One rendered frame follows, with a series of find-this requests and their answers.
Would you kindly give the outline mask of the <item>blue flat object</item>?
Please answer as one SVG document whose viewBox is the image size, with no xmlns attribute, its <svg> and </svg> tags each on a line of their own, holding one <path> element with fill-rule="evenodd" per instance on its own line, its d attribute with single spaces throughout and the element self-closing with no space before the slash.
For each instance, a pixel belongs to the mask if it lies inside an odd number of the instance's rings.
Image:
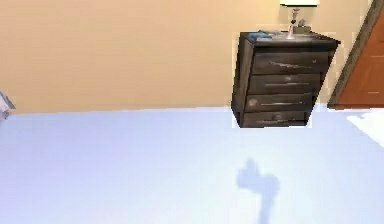
<svg viewBox="0 0 384 224">
<path fill-rule="evenodd" d="M 283 32 L 278 30 L 258 30 L 248 34 L 248 36 L 254 40 L 269 40 L 279 35 L 283 35 Z"/>
</svg>

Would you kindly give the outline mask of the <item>brown wooden room door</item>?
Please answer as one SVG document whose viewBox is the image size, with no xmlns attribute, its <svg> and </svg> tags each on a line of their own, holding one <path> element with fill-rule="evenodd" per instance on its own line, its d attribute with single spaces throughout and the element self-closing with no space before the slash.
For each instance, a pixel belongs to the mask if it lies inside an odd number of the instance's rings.
<svg viewBox="0 0 384 224">
<path fill-rule="evenodd" d="M 384 108 L 384 0 L 372 0 L 327 107 Z"/>
</svg>

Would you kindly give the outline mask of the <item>grey white cloth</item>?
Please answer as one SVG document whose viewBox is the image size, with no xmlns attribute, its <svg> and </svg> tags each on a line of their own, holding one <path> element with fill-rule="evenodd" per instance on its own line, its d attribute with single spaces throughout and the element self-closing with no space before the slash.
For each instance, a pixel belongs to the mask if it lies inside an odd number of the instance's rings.
<svg viewBox="0 0 384 224">
<path fill-rule="evenodd" d="M 0 119 L 7 119 L 10 111 L 15 109 L 13 102 L 0 90 Z"/>
</svg>

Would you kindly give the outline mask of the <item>white shade table lamp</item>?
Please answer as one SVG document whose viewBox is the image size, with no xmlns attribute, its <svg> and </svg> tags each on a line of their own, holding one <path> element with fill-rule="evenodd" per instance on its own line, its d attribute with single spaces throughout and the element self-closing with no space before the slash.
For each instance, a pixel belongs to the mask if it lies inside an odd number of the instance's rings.
<svg viewBox="0 0 384 224">
<path fill-rule="evenodd" d="M 294 27 L 301 19 L 298 19 L 298 14 L 301 8 L 317 7 L 320 0 L 280 0 L 280 5 L 292 9 L 292 17 L 286 38 L 288 40 L 295 39 L 297 35 L 294 33 Z"/>
</svg>

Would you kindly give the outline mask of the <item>dark brown chest of drawers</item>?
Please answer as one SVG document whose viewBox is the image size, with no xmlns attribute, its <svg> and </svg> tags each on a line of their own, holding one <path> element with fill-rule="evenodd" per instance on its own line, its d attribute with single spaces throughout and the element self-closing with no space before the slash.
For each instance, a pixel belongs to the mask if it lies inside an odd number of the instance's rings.
<svg viewBox="0 0 384 224">
<path fill-rule="evenodd" d="M 241 128 L 305 126 L 340 42 L 310 32 L 239 35 L 231 109 Z"/>
</svg>

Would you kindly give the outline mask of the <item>grey small box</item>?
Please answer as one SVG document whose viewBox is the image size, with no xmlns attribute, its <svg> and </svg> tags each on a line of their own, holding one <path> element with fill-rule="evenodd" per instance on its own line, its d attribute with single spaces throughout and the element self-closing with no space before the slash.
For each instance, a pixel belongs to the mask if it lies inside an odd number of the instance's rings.
<svg viewBox="0 0 384 224">
<path fill-rule="evenodd" d="M 307 25 L 305 19 L 301 19 L 298 24 L 294 27 L 295 34 L 309 34 L 311 27 Z"/>
</svg>

